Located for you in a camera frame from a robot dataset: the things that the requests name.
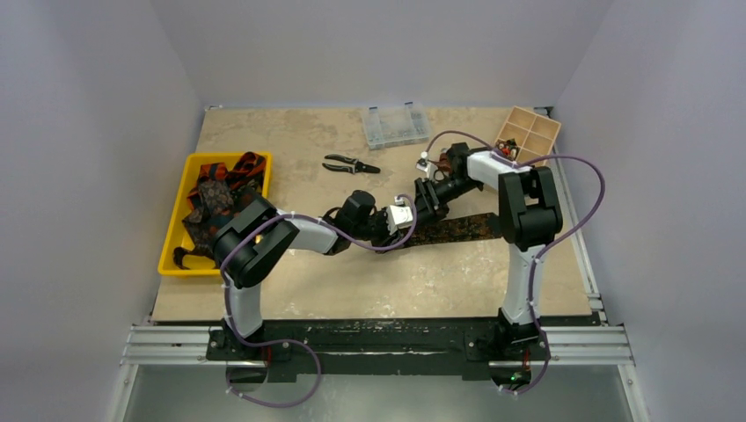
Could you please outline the dark brown patterned tie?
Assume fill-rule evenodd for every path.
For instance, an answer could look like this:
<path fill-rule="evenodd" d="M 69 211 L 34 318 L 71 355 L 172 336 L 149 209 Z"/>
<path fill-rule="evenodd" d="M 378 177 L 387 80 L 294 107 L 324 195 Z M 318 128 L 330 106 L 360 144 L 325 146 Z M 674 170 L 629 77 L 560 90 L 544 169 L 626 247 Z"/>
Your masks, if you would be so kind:
<path fill-rule="evenodd" d="M 495 213 L 468 215 L 419 224 L 400 249 L 432 244 L 452 244 L 502 238 L 499 217 Z"/>

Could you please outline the wooden compartment tray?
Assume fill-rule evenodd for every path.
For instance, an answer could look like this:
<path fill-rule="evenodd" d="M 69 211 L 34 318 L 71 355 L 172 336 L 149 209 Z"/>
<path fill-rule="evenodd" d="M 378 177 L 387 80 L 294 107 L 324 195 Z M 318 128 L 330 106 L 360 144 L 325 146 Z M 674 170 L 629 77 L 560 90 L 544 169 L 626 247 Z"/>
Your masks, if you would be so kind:
<path fill-rule="evenodd" d="M 516 162 L 523 163 L 551 154 L 560 130 L 559 121 L 536 113 L 533 109 L 513 106 L 501 126 L 494 146 L 496 148 L 498 139 L 514 138 L 521 148 Z"/>

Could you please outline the yellow plastic bin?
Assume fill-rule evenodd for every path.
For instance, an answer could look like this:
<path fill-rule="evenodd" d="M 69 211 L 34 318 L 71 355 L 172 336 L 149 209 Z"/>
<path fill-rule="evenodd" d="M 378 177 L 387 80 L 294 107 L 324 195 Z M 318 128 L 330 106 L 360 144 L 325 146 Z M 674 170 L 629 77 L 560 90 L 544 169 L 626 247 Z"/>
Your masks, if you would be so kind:
<path fill-rule="evenodd" d="M 180 193 L 179 188 L 177 197 L 172 209 L 172 215 L 166 232 L 164 245 L 158 263 L 158 272 L 163 276 L 173 277 L 201 277 L 217 276 L 219 271 L 215 261 L 208 258 L 186 256 L 184 264 L 190 267 L 190 270 L 178 269 L 173 263 L 172 252 L 178 246 L 188 249 L 194 247 L 186 229 L 182 225 L 182 219 L 192 210 L 191 204 L 187 198 Z"/>

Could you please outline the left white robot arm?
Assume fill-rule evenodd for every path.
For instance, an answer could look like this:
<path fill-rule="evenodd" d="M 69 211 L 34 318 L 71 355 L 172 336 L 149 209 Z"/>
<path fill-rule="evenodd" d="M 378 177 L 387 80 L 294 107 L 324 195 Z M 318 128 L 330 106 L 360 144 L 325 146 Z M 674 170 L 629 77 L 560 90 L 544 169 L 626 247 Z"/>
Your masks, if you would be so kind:
<path fill-rule="evenodd" d="M 212 254 L 223 279 L 223 320 L 228 347 L 239 359 L 257 356 L 265 343 L 259 331 L 261 285 L 289 250 L 334 256 L 351 245 L 368 251 L 396 250 L 413 235 L 419 214 L 411 196 L 400 194 L 373 211 L 374 198 L 355 191 L 328 216 L 283 211 L 259 197 L 220 229 Z"/>

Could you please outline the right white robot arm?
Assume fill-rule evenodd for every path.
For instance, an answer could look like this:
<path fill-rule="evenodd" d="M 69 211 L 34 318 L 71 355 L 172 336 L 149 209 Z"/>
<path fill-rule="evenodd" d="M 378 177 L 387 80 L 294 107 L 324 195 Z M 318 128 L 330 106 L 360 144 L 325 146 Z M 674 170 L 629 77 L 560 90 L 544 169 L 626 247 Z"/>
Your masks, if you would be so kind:
<path fill-rule="evenodd" d="M 489 186 L 497 192 L 498 227 L 508 244 L 508 285 L 497 316 L 496 351 L 514 358 L 530 341 L 539 340 L 539 291 L 544 255 L 563 227 L 552 171 L 501 158 L 492 150 L 470 149 L 465 143 L 446 152 L 449 173 L 435 179 L 436 166 L 421 153 L 416 167 L 425 177 L 414 182 L 420 224 L 439 222 L 451 201 Z"/>

